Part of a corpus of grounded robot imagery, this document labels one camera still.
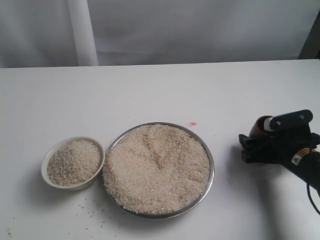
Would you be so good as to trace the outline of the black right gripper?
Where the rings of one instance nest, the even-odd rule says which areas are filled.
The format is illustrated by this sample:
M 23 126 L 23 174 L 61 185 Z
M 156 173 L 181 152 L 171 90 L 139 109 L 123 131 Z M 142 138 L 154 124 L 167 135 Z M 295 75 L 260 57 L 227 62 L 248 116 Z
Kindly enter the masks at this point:
M 308 125 L 274 131 L 271 135 L 238 135 L 247 164 L 279 164 L 316 191 L 320 190 L 320 136 Z

